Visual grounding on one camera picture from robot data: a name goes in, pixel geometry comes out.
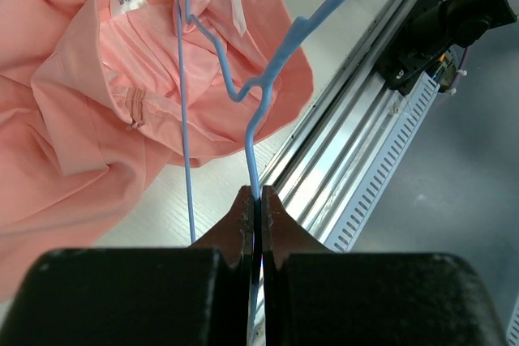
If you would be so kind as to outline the pink pleated skirt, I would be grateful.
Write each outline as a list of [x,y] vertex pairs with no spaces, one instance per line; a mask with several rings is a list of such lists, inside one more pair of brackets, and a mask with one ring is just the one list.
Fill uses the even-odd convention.
[[44,252],[88,246],[168,164],[239,152],[283,0],[1,0],[1,298]]

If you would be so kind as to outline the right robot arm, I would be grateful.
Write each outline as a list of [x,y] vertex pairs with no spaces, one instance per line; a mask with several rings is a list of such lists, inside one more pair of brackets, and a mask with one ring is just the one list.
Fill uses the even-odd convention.
[[[325,0],[310,17],[295,19],[284,30],[280,51],[296,50],[345,1]],[[425,9],[417,3],[387,51],[431,57],[450,45],[467,48],[483,33],[516,21],[508,0],[444,0]]]

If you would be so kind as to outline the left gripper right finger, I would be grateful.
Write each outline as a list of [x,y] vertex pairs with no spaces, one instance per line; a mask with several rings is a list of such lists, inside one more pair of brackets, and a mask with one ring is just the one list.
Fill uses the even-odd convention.
[[446,253],[336,253],[263,190],[269,345],[502,345],[486,287]]

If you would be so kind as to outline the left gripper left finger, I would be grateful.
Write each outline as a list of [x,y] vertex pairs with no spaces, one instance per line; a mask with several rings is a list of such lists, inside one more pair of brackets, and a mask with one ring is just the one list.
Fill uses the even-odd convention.
[[52,250],[30,267],[4,345],[248,345],[253,199],[186,248]]

